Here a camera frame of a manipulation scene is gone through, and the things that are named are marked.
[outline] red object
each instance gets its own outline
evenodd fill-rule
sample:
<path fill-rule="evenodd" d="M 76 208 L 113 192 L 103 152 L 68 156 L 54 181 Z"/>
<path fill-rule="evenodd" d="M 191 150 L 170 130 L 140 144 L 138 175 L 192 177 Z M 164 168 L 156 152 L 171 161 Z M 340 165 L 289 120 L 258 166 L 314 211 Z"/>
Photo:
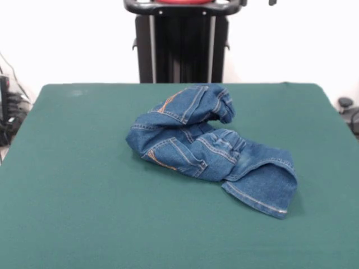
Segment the red object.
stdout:
<path fill-rule="evenodd" d="M 156 0 L 156 2 L 165 4 L 207 4 L 212 0 Z"/>

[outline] crumpled jeans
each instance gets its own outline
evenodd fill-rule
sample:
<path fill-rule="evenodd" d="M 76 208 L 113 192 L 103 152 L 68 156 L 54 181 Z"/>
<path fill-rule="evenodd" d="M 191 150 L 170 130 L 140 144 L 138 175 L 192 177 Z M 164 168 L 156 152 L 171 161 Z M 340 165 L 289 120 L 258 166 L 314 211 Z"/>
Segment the crumpled jeans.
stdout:
<path fill-rule="evenodd" d="M 229 123 L 234 114 L 226 89 L 191 86 L 140 115 L 126 141 L 144 160 L 190 177 L 222 180 L 229 194 L 282 219 L 297 189 L 291 154 L 208 123 Z"/>

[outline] cable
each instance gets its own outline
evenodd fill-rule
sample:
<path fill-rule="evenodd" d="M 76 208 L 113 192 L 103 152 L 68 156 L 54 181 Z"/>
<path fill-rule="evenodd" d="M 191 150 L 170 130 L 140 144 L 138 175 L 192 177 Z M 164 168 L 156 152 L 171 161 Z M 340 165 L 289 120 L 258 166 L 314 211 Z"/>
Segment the cable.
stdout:
<path fill-rule="evenodd" d="M 16 77 L 16 73 L 15 73 L 15 69 L 13 68 L 13 66 L 6 60 L 6 58 L 4 57 L 4 55 L 2 55 L 2 53 L 0 52 L 0 57 L 4 60 L 4 62 L 11 68 L 12 70 L 12 75 L 16 81 L 16 84 L 19 86 L 20 90 L 22 91 L 22 93 L 29 99 L 29 96 L 27 95 L 26 91 L 24 90 L 24 88 L 20 85 L 19 81 L 17 80 L 17 77 Z"/>

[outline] black stand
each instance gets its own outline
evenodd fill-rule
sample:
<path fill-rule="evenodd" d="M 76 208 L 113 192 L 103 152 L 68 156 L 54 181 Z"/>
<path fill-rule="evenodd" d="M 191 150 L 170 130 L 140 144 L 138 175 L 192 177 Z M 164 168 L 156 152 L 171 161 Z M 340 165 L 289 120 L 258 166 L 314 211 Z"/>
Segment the black stand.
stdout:
<path fill-rule="evenodd" d="M 139 14 L 135 46 L 140 82 L 222 82 L 226 16 L 245 5 L 247 0 L 187 5 L 125 0 L 126 9 Z"/>

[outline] jeans hem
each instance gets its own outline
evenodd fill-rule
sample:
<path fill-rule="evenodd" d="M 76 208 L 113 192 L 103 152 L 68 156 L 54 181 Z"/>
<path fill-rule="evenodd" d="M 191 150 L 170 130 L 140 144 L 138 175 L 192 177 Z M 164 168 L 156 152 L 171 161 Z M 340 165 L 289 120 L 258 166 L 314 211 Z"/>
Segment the jeans hem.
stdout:
<path fill-rule="evenodd" d="M 242 192 L 241 190 L 239 190 L 238 188 L 236 188 L 230 182 L 223 183 L 222 188 L 227 193 L 235 196 L 237 199 L 239 199 L 243 203 L 249 205 L 250 207 L 252 207 L 258 211 L 261 211 L 262 213 L 276 217 L 278 219 L 285 218 L 285 216 L 287 214 L 287 210 L 275 208 L 273 206 L 267 205 L 266 203 L 258 201 L 257 199 L 249 196 L 248 194 L 246 194 L 246 193 Z"/>

